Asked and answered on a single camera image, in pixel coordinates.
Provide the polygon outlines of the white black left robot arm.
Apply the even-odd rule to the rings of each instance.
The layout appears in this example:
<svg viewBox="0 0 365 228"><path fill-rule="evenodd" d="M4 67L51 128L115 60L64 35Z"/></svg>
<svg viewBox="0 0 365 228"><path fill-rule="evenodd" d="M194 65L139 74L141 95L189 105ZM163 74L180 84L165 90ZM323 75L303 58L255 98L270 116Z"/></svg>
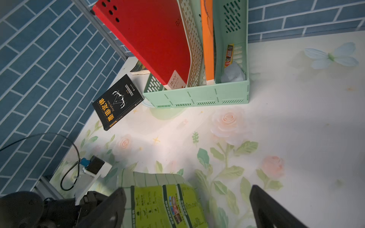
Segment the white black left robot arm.
<svg viewBox="0 0 365 228"><path fill-rule="evenodd" d="M15 192L1 198L2 228L73 228L107 196L89 191L76 199L42 199L34 192Z"/></svg>

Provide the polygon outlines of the green oats bag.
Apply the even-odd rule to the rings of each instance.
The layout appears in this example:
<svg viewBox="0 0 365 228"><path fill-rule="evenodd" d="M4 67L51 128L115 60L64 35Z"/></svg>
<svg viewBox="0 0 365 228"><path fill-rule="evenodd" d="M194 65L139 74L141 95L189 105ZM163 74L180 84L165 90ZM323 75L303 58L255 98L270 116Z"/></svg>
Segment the green oats bag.
<svg viewBox="0 0 365 228"><path fill-rule="evenodd" d="M126 195L123 228L208 227L195 188L180 175L124 169L117 186Z"/></svg>

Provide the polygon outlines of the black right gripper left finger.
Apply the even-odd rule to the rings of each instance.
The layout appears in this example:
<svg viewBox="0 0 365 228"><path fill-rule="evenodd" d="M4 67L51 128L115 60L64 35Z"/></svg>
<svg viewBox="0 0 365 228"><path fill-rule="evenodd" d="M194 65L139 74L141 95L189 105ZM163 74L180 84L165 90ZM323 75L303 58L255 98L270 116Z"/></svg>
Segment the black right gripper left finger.
<svg viewBox="0 0 365 228"><path fill-rule="evenodd" d="M120 228L123 223L125 204L125 191L123 188L118 188L86 217L78 221L76 228Z"/></svg>

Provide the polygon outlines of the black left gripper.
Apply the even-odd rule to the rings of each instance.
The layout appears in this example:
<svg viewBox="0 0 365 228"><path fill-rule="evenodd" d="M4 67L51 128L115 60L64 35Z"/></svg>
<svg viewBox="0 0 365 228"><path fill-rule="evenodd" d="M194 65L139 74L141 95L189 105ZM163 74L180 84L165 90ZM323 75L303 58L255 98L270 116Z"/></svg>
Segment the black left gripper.
<svg viewBox="0 0 365 228"><path fill-rule="evenodd" d="M73 228L106 198L107 196L95 191L89 191L84 195L79 205L76 205L75 198L58 200L47 198L44 200L42 226Z"/></svg>

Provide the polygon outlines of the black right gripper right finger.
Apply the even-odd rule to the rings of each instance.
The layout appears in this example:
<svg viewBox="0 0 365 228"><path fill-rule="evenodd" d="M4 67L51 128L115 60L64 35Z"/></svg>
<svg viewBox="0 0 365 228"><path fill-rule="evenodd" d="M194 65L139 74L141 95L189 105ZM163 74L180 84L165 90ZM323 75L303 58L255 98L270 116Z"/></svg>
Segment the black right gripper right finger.
<svg viewBox="0 0 365 228"><path fill-rule="evenodd" d="M282 207L258 185L250 192L255 222L258 228L305 228L306 225Z"/></svg>

